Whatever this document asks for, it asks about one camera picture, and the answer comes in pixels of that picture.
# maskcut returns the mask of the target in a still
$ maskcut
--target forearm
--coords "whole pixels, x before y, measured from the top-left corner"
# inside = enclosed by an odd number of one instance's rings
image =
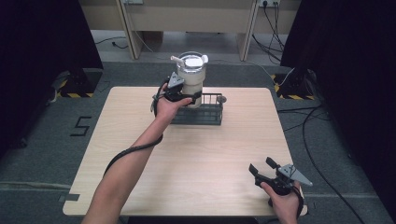
[[[170,120],[155,119],[132,144],[142,146],[157,140]],[[93,196],[83,223],[116,223],[120,210],[141,176],[153,147],[138,150],[117,160],[107,171]]]

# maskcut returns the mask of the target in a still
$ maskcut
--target white container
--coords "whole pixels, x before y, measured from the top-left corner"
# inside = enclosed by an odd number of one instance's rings
[[[206,64],[208,58],[198,52],[189,51],[178,56],[184,63],[177,63],[177,74],[184,78],[183,94],[194,95],[202,92],[203,83],[206,76]],[[190,108],[197,108],[202,103],[202,97],[195,100],[195,104],[188,105]]]

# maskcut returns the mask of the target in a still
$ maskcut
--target black stand base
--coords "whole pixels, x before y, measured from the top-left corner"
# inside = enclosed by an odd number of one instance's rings
[[[69,75],[58,90],[58,97],[92,97],[102,72],[84,72],[81,75]]]
[[[254,217],[129,217],[128,224],[258,224]]]
[[[275,90],[277,97],[283,99],[293,99],[293,100],[314,99],[311,88],[309,88],[305,80],[305,77],[293,77],[292,74],[290,74],[289,77],[286,76],[287,74],[274,75],[274,82],[276,83]]]

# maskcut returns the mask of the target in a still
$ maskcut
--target person's left hand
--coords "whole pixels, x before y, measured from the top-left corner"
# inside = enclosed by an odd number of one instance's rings
[[[168,85],[167,83],[163,84],[162,91],[164,91],[166,89],[167,85]],[[187,105],[187,104],[191,103],[191,101],[192,101],[191,98],[184,98],[177,102],[170,102],[170,101],[166,100],[165,97],[161,97],[157,104],[156,119],[165,119],[168,122],[172,121],[172,119],[175,117],[178,109],[181,108],[183,105]]]

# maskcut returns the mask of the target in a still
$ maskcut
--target gray floor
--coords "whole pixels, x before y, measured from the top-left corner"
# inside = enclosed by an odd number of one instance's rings
[[[98,42],[122,36],[123,32],[93,31],[92,34]],[[271,41],[269,35],[257,37],[266,45]],[[136,61],[131,59],[128,49],[115,48],[112,41],[126,46],[122,38],[97,45],[105,70],[94,96],[58,98],[37,121],[27,138],[28,146],[9,151],[0,161],[0,223],[79,223],[81,217],[63,214],[63,197],[73,183],[110,88],[156,86],[164,76],[162,73],[173,69],[173,63],[168,60],[171,55],[189,50],[207,54],[207,86],[268,88],[273,93],[277,110],[320,105],[318,97],[313,101],[277,98],[269,75],[285,73],[290,68],[276,66],[254,42],[247,62],[240,62],[235,35],[165,33],[162,44],[147,43],[152,51],[145,48]],[[303,187],[309,213],[300,217],[299,223],[359,223],[309,159],[302,126],[299,125],[310,110],[299,112],[303,114],[279,113],[294,164],[314,183],[312,188]],[[81,132],[75,129],[80,116],[91,117],[80,123],[90,128],[85,136],[70,136]],[[319,170],[365,223],[393,223],[364,172],[348,157],[325,108],[318,109],[315,117],[306,123],[305,140]],[[265,223],[268,217],[257,219]]]

